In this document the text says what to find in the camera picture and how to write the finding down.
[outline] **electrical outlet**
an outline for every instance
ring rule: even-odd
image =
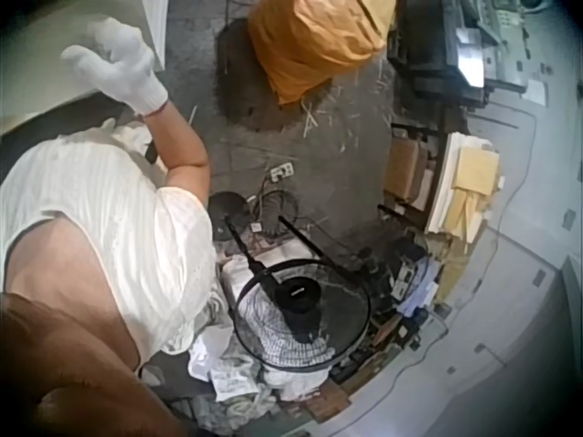
[[[277,183],[282,179],[289,178],[293,176],[293,164],[291,162],[286,162],[278,167],[274,167],[270,170],[271,182]]]

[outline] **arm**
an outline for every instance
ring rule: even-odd
[[[126,103],[144,117],[169,170],[166,186],[187,190],[206,204],[210,184],[206,150],[199,136],[168,101],[168,91],[153,71],[154,53],[139,29],[108,18],[91,25],[89,30],[108,53],[108,59],[82,46],[66,48],[61,57],[92,87]]]
[[[166,186],[185,189],[206,205],[210,166],[199,136],[170,102],[159,112],[145,116],[144,122],[168,169]]]

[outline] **fan grille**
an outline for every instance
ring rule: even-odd
[[[297,341],[280,309],[252,279],[239,297],[235,314],[237,336],[251,355],[279,370],[316,371],[334,365],[358,344],[370,318],[370,301],[362,288],[310,259],[286,261],[270,272],[279,282],[307,277],[320,284],[320,328],[313,342]]]

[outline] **cardboard box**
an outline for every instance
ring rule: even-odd
[[[427,164],[427,151],[419,141],[394,137],[384,174],[384,191],[406,202],[419,196]]]

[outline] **white shirt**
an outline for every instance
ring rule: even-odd
[[[20,157],[0,187],[0,284],[15,239],[64,214],[93,246],[144,363],[202,310],[216,253],[199,200],[156,189],[120,140],[91,129]]]

